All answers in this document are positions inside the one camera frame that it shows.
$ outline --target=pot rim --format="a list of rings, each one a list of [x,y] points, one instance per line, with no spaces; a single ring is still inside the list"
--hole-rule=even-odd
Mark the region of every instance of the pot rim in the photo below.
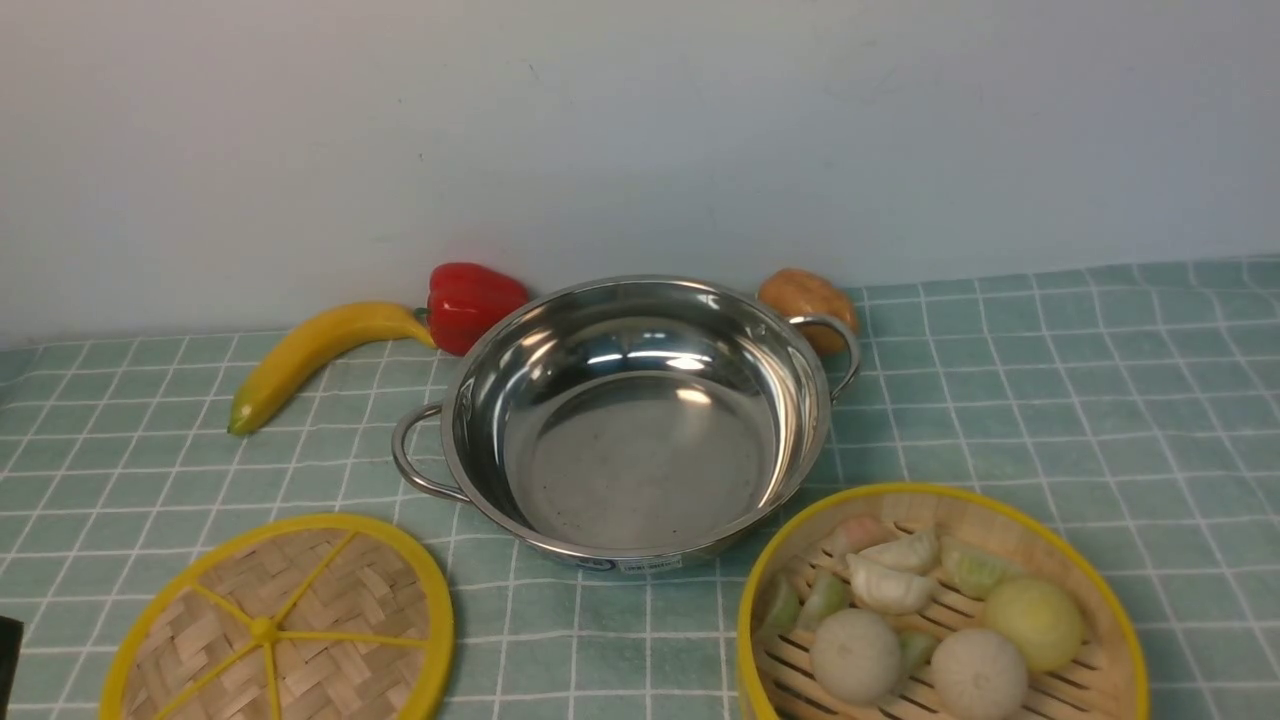
[[[655,557],[672,557],[686,552],[696,552],[713,546],[726,538],[730,538],[749,527],[759,523],[774,510],[782,506],[787,500],[790,500],[800,486],[804,484],[804,478],[809,474],[814,462],[818,460],[818,455],[822,452],[826,445],[827,433],[831,427],[831,413],[832,401],[827,383],[827,374],[822,366],[822,361],[818,359],[818,354],[813,350],[809,342],[804,338],[800,332],[787,323],[781,315],[778,315],[772,307],[764,305],[755,297],[741,293],[732,288],[721,286],[718,283],[699,281],[694,278],[681,277],[681,275],[664,275],[664,274],[631,274],[631,275],[614,275],[608,278],[600,278],[595,281],[589,281],[579,284],[573,284],[562,290],[558,290],[550,295],[538,297],[521,307],[513,310],[509,315],[502,319],[498,324],[490,328],[479,341],[471,347],[471,350],[463,356],[462,364],[458,369],[458,377],[466,378],[475,364],[481,356],[488,351],[488,347],[493,342],[506,333],[518,319],[525,318],[530,311],[543,307],[561,297],[575,295],[588,290],[595,290],[600,287],[621,286],[621,284],[636,284],[636,283],[669,283],[669,284],[684,284],[694,288],[707,290],[708,292],[714,292],[717,295],[728,296],[733,300],[744,302],[768,318],[772,323],[774,331],[780,331],[785,337],[791,341],[791,345],[801,354],[805,363],[812,370],[813,378],[813,392],[815,397],[822,398],[818,402],[818,418],[812,433],[808,446],[800,454],[796,464],[792,466],[791,473],[787,474],[787,479],[792,475],[799,474],[800,480],[795,483],[783,483],[783,486],[790,486],[790,488],[783,488],[777,495],[769,497],[769,502],[763,506],[756,506],[753,511],[742,515],[737,520],[723,525],[714,533],[700,538],[692,544],[669,544],[669,546],[654,546],[654,547],[641,547],[630,550],[609,550],[590,547],[584,544],[576,544],[571,542],[559,541],[548,536],[544,536],[531,528],[521,525],[512,520],[507,514],[502,512],[493,506],[485,497],[484,493],[476,491],[475,483],[466,474],[462,461],[457,452],[457,445],[453,436],[453,423],[452,418],[457,409],[458,398],[462,393],[470,388],[471,382],[458,382],[447,392],[444,397],[444,405],[440,411],[440,439],[444,451],[444,459],[448,462],[449,473],[453,475],[453,482],[457,483],[458,489],[471,501],[477,510],[480,510],[486,518],[500,525],[507,532],[512,533],[520,539],[554,555],[568,556],[573,559],[582,560],[645,560]]]

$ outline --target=green checkered tablecloth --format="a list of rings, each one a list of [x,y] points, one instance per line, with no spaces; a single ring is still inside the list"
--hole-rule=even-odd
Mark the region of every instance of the green checkered tablecloth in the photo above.
[[[865,373],[788,512],[904,477],[1010,502],[1120,594],[1155,717],[1275,716],[1280,256],[854,297]],[[442,396],[457,366],[413,342],[360,348],[268,429],[227,436],[230,395],[279,337],[0,354],[0,615],[28,623],[13,717],[93,716],[114,648],[170,577],[238,533],[330,510],[394,521],[447,568],[460,652],[444,717],[737,716],[736,606],[782,518],[671,575],[552,565],[401,483],[392,423]],[[445,475],[438,428],[413,455]]]

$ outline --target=bamboo steamer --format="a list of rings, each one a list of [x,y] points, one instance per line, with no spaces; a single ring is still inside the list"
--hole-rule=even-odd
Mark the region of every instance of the bamboo steamer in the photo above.
[[[849,580],[844,559],[823,547],[828,534],[858,515],[879,518],[896,534],[934,525],[1028,574],[1069,592],[1088,625],[1085,644],[1064,670],[1033,674],[1023,707],[1010,720],[1147,720],[1147,669],[1133,623],[1111,588],[1070,544],[1023,512],[995,500],[943,486],[887,483],[855,488],[822,500],[787,523],[756,560],[739,609],[739,698],[748,720],[954,720],[933,691],[925,665],[902,692],[876,707],[846,705],[814,682],[809,664],[813,634],[756,637],[754,603],[768,580],[782,573],[808,597],[818,568]],[[941,582],[941,568],[931,573]],[[914,629],[938,639],[979,626],[982,601],[946,583],[923,611],[887,616],[896,630]]]
[[[143,610],[104,720],[434,716],[453,653],[444,575],[397,528],[311,515],[201,557]]]

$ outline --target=banana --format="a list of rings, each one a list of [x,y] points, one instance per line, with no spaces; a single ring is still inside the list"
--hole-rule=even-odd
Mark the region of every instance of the banana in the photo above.
[[[227,432],[247,436],[261,428],[307,378],[338,355],[366,342],[407,337],[435,347],[413,313],[394,302],[353,302],[320,313],[284,336],[244,379],[232,400]]]

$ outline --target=red bell pepper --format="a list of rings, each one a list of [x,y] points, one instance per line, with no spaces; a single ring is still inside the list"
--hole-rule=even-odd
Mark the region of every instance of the red bell pepper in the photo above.
[[[529,291],[518,281],[476,263],[445,263],[431,272],[426,307],[420,309],[435,346],[466,355],[480,336],[521,305]]]

